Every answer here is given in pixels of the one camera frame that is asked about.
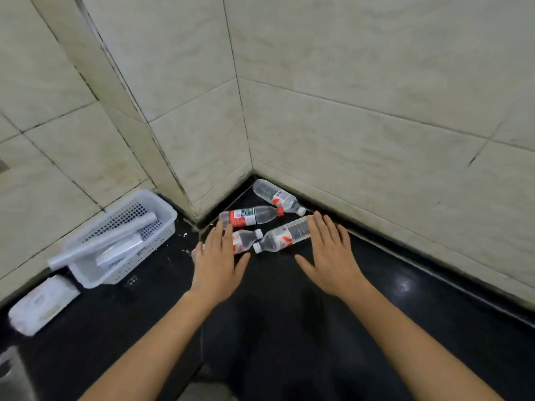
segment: plastic bottle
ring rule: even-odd
[[[219,219],[223,222],[223,228],[229,223],[234,228],[241,228],[247,225],[258,225],[284,215],[282,207],[273,208],[267,205],[247,209],[234,209],[219,214]]]
[[[278,252],[287,246],[300,242],[310,237],[307,219],[300,218],[287,223],[279,228],[266,232],[264,239],[255,243],[252,247],[256,253],[268,251]]]
[[[245,252],[249,250],[253,243],[258,239],[262,239],[264,235],[260,229],[255,229],[254,231],[236,231],[232,233],[232,246],[234,254]],[[191,252],[191,257],[193,258],[193,263],[195,263],[195,252],[196,249],[193,249]]]
[[[290,193],[278,188],[267,180],[258,179],[252,185],[252,190],[257,196],[276,207],[282,207],[284,212],[295,212],[299,216],[306,214],[307,209],[299,204],[298,199]]]

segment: metal sink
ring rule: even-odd
[[[16,347],[0,354],[0,400],[37,401]]]

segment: white plastic basket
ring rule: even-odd
[[[65,243],[63,249],[71,249],[93,236],[103,234],[149,212],[154,212],[158,220],[141,229],[144,246],[137,253],[117,260],[106,268],[98,267],[94,256],[88,256],[69,264],[69,269],[80,284],[85,288],[95,288],[100,284],[117,284],[174,234],[177,212],[149,190],[134,191],[117,201],[108,212],[96,217],[86,228]]]

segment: clear plastic bottle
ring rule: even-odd
[[[298,199],[290,193],[278,188],[267,180],[258,179],[252,185],[252,190],[257,196],[277,207],[282,207],[284,212],[295,212],[299,216],[306,214],[307,209],[299,204]]]
[[[231,223],[234,228],[241,228],[247,225],[266,223],[282,215],[284,215],[284,209],[282,207],[274,208],[267,205],[261,205],[254,208],[224,211],[219,214],[219,219],[223,222],[223,228],[229,223]]]
[[[237,255],[238,253],[242,253],[246,250],[249,250],[252,244],[255,243],[258,239],[262,239],[263,236],[264,235],[262,234],[262,231],[260,229],[255,229],[254,231],[241,230],[232,233],[232,246],[234,254]],[[196,249],[193,249],[191,251],[193,263],[195,263],[195,252]]]
[[[309,237],[310,230],[308,229],[307,219],[300,218],[266,232],[264,239],[255,243],[252,247],[256,253],[264,251],[278,252]]]

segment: person's right hand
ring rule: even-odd
[[[307,216],[307,222],[315,267],[303,256],[295,255],[295,260],[320,289],[345,301],[362,283],[367,283],[351,252],[349,234],[343,226],[334,226],[327,215],[322,218],[318,211]]]

